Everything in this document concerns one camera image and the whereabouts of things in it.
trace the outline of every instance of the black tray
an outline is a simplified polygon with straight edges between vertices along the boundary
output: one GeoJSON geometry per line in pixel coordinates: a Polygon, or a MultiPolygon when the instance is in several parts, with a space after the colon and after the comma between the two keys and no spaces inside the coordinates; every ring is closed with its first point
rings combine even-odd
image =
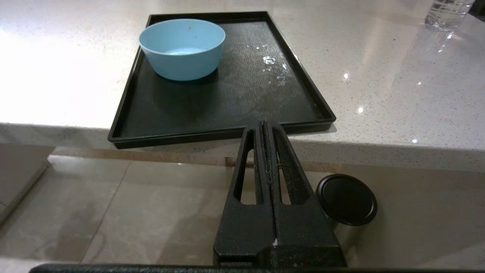
{"type": "Polygon", "coordinates": [[[117,148],[238,138],[262,119],[290,134],[324,131],[335,121],[267,12],[150,15],[147,26],[175,18],[225,30],[219,68],[199,80],[170,81],[139,48],[108,136],[117,148]]]}

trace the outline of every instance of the tile floor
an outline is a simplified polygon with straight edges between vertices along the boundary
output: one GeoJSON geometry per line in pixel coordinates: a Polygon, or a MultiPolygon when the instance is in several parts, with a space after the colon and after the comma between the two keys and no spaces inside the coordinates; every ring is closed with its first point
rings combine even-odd
{"type": "MultiPolygon", "coordinates": [[[[50,169],[0,226],[0,273],[46,262],[212,264],[233,168],[48,159],[50,169]]],[[[340,171],[366,182],[380,204],[356,246],[360,266],[485,269],[485,174],[340,171]]],[[[307,172],[314,187],[325,175],[307,172]]]]}
{"type": "Polygon", "coordinates": [[[0,226],[0,273],[46,262],[212,264],[233,168],[48,160],[49,170],[0,226]]]}

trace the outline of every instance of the white speckled countertop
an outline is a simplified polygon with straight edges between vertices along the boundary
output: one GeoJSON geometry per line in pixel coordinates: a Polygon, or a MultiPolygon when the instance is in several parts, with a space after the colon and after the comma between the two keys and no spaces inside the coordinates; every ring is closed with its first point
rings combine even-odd
{"type": "MultiPolygon", "coordinates": [[[[337,116],[301,160],[485,171],[485,23],[423,27],[431,0],[3,0],[0,142],[106,140],[149,14],[267,10],[337,116]]],[[[235,156],[239,140],[143,150],[235,156]]]]}

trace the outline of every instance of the black lid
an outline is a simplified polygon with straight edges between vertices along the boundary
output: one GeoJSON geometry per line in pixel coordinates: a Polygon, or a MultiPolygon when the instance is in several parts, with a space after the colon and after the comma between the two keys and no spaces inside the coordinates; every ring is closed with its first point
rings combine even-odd
{"type": "Polygon", "coordinates": [[[365,225],[377,214],[377,200],[362,181],[345,174],[324,177],[316,189],[325,213],[346,225],[365,225]]]}

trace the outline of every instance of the blue bowl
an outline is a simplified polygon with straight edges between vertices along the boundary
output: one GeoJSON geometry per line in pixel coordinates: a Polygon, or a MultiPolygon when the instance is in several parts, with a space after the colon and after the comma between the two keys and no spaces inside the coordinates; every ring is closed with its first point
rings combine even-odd
{"type": "Polygon", "coordinates": [[[140,46],[153,70],[175,81],[211,74],[221,60],[226,33],[211,22],[175,19],[153,24],[140,34],[140,46]]]}

